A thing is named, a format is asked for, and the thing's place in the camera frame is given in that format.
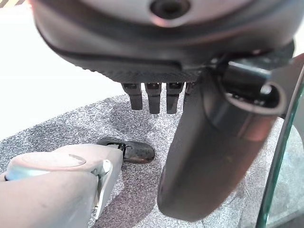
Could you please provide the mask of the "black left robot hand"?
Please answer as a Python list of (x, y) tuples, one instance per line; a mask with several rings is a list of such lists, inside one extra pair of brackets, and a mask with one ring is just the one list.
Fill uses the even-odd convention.
[(120, 83), (134, 110), (183, 113), (171, 143), (157, 204), (166, 216), (197, 221), (243, 179), (295, 78), (294, 36), (301, 0), (32, 0), (36, 28), (71, 64)]

